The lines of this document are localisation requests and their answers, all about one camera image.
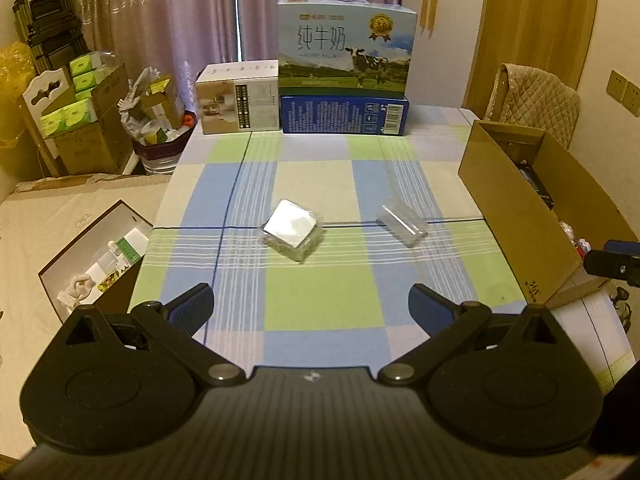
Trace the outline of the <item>brown cardboard box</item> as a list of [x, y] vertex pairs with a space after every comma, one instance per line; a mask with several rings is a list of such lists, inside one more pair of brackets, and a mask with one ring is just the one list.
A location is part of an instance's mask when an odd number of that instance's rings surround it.
[[[552, 210], [516, 168], [522, 160], [547, 188]], [[540, 129], [474, 122], [458, 175], [531, 304], [561, 307], [606, 284], [585, 271], [573, 240], [601, 249], [608, 240], [637, 238], [597, 180]]]

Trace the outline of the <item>wooden wall hook strip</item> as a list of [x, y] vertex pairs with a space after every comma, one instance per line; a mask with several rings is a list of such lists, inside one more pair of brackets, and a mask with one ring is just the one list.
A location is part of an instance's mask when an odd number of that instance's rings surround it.
[[431, 35], [435, 30], [438, 0], [422, 0], [419, 16], [421, 32]]

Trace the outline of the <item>pink curtain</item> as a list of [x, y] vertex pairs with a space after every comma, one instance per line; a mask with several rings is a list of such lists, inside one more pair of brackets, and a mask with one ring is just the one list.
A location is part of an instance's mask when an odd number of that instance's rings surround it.
[[[279, 0], [75, 0], [94, 50], [112, 51], [130, 76], [152, 66], [174, 76], [187, 108], [208, 64], [277, 55]], [[400, 0], [368, 0], [398, 3]]]

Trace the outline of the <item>blue flat carton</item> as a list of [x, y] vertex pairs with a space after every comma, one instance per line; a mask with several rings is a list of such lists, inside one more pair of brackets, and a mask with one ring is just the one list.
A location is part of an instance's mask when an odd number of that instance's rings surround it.
[[350, 133], [402, 136], [410, 110], [406, 99], [376, 96], [281, 96], [284, 133]]

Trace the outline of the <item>trash bin with clutter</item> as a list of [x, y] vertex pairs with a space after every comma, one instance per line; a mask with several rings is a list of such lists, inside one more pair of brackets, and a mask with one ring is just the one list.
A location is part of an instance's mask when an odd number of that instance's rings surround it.
[[145, 67], [118, 101], [120, 122], [147, 174], [172, 174], [198, 118], [186, 109], [174, 78]]

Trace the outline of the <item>clear box with silver lid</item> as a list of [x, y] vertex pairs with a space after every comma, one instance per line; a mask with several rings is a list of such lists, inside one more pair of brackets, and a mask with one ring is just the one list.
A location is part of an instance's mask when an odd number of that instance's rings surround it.
[[322, 240], [323, 223], [318, 214], [286, 198], [262, 226], [262, 242], [297, 263], [303, 263]]

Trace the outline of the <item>wall power socket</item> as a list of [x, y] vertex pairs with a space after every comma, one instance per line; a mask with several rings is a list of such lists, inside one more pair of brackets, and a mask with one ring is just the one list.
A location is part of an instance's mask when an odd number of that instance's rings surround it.
[[622, 104], [634, 117], [640, 115], [640, 88], [615, 70], [611, 70], [605, 92]]

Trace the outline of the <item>black product box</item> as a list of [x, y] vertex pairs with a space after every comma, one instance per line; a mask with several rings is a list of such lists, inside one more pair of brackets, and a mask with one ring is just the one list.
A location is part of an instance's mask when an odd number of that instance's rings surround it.
[[533, 170], [533, 167], [529, 165], [527, 160], [522, 160], [516, 164], [516, 168], [518, 168], [520, 174], [532, 186], [547, 207], [552, 210], [554, 207], [554, 201], [552, 200], [547, 188], [537, 176], [535, 170]]

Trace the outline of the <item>open gift box on floor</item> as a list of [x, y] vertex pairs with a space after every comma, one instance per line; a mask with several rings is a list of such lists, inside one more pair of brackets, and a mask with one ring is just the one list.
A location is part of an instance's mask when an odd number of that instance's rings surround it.
[[123, 200], [89, 223], [38, 273], [58, 320], [85, 306], [126, 313], [151, 233], [152, 224]]

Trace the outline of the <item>clear plastic rectangular case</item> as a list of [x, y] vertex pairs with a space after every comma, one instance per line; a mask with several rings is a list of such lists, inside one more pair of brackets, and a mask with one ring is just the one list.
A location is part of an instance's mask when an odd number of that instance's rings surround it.
[[427, 236], [427, 223], [397, 198], [384, 200], [376, 220], [406, 247], [413, 247]]

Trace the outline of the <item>wooden door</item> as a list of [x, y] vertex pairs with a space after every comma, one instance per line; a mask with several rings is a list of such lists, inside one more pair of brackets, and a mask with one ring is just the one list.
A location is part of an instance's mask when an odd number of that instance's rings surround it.
[[503, 63], [534, 66], [577, 89], [598, 0], [484, 0], [463, 106], [482, 118]]

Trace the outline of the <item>cardboard box of green tissues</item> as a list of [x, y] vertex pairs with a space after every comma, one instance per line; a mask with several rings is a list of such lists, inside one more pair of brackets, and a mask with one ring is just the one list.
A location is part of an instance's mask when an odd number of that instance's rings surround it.
[[18, 106], [52, 177], [125, 171], [132, 142], [118, 102], [128, 91], [125, 65], [104, 51], [81, 55], [29, 83]]

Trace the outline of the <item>checkered tablecloth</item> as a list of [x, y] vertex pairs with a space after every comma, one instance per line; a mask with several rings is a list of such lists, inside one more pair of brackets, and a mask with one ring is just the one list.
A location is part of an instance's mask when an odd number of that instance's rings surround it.
[[[132, 302], [166, 302], [209, 284], [215, 311], [198, 341], [244, 370], [379, 370], [425, 339], [408, 310], [416, 283], [455, 302], [520, 312], [518, 282], [458, 176], [473, 122], [464, 108], [416, 105], [403, 136], [195, 130]], [[303, 263], [262, 242], [284, 198], [323, 223], [323, 240]], [[388, 198], [427, 223], [411, 248], [376, 220]]]

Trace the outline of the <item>beige appliance box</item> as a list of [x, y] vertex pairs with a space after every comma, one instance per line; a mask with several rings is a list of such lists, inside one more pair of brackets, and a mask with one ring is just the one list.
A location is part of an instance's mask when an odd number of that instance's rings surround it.
[[209, 64], [195, 81], [204, 134], [280, 129], [278, 61]]

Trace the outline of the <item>milk carton box with cow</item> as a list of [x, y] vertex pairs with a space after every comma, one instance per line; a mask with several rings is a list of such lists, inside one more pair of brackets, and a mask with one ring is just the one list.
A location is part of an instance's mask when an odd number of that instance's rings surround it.
[[363, 0], [278, 2], [285, 96], [405, 95], [416, 11]]

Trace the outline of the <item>yellow plastic bag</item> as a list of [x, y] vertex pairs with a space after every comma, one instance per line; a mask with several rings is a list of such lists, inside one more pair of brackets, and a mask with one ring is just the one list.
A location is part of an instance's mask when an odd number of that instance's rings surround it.
[[0, 55], [0, 145], [15, 148], [25, 131], [17, 99], [37, 73], [27, 44], [15, 41]]

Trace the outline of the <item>black folding hand cart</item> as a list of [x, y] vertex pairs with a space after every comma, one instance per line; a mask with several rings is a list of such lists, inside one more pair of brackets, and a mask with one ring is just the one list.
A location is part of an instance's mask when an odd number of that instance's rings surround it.
[[12, 10], [37, 74], [58, 70], [89, 52], [72, 0], [15, 0]]

